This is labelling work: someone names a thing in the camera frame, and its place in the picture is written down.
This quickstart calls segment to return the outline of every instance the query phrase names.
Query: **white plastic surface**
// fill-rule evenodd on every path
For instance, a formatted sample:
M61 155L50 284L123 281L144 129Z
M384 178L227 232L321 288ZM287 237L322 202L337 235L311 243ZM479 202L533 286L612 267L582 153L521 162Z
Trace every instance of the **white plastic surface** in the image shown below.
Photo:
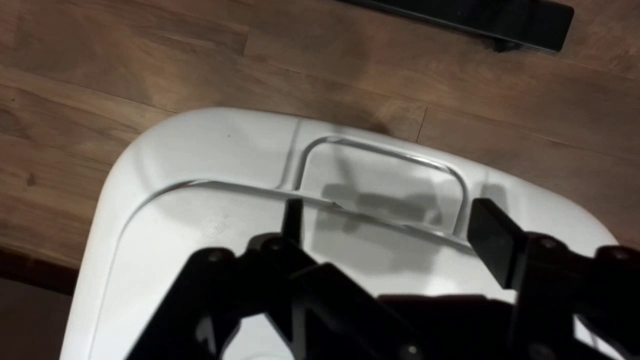
M69 321L62 359L125 359L189 257L206 247L243 255L247 240L281 226L302 151L346 137L454 166L470 196L495 199L522 228L593 255L612 235L580 207L534 184L450 155L327 122L247 111L196 111L142 135L105 184ZM370 293L482 293L510 300L464 240L368 222L450 231L460 188L450 177L380 155L318 146L300 193L304 247ZM288 359L265 319L247 321L229 359Z

